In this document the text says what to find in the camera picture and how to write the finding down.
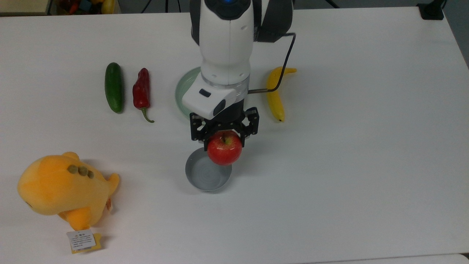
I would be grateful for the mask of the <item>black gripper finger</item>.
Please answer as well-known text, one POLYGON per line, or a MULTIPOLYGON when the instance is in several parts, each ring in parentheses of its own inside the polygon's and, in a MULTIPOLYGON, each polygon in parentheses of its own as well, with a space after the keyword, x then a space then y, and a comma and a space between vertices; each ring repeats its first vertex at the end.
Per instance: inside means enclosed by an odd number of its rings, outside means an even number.
POLYGON ((202 142, 204 151, 208 150, 210 138, 216 133, 217 122, 205 119, 196 113, 190 113, 191 140, 202 142))
POLYGON ((243 148, 245 147, 245 140, 258 133, 258 127, 259 112, 257 107, 250 107, 241 113, 241 116, 237 119, 237 132, 243 148))

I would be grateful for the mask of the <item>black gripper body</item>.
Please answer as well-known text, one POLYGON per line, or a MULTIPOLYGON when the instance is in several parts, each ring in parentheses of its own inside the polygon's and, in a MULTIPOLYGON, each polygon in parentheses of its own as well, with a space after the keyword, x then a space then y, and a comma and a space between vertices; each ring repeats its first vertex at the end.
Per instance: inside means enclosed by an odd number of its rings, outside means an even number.
POLYGON ((206 132, 215 133, 225 128, 242 133, 245 129, 242 124, 244 118, 244 100, 241 100, 222 110, 213 119, 207 119, 206 132))

